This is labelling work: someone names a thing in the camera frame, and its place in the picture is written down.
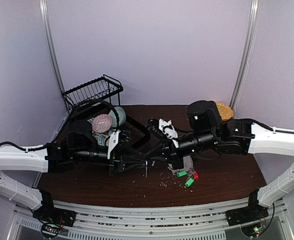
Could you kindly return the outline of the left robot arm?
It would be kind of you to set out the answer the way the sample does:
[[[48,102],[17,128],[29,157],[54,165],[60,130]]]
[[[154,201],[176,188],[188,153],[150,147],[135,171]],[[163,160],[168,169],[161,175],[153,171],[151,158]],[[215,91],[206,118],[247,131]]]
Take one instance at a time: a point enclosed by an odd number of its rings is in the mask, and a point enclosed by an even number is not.
[[[61,142],[21,147],[12,142],[0,143],[0,195],[40,213],[48,222],[59,217],[51,194],[28,187],[4,174],[4,171],[32,171],[64,173],[76,163],[107,165],[112,172],[122,172],[126,164],[135,167],[146,159],[145,154],[128,145],[130,132],[115,130],[108,145],[99,145],[87,120],[76,120],[69,125]]]

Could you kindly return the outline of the large metal oval keyring plate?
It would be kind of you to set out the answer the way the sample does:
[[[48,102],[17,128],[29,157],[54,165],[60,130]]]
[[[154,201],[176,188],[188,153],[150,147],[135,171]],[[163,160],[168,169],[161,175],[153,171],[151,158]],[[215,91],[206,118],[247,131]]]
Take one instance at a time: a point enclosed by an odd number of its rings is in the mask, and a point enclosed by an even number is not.
[[[188,174],[190,174],[190,173],[193,173],[195,170],[193,159],[190,155],[183,157],[183,167],[182,168],[173,169],[172,164],[168,164],[167,168],[168,168],[168,170],[170,170],[172,172],[172,174],[177,174],[177,173],[180,173],[183,171],[186,171]]]

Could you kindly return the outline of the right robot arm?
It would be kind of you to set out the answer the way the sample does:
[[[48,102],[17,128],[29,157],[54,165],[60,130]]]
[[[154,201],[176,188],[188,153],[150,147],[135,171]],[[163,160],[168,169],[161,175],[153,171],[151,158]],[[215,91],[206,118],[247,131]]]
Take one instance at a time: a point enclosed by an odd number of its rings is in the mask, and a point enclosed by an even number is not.
[[[206,150],[219,154],[276,154],[294,157],[294,130],[270,127],[251,118],[230,119],[223,122],[217,104],[199,100],[186,108],[191,132],[179,137],[171,121],[150,119],[149,131],[160,139],[145,159],[164,157],[173,169],[184,166],[183,157]],[[294,190],[294,162],[270,184],[249,196],[243,217],[253,221],[276,200]]]

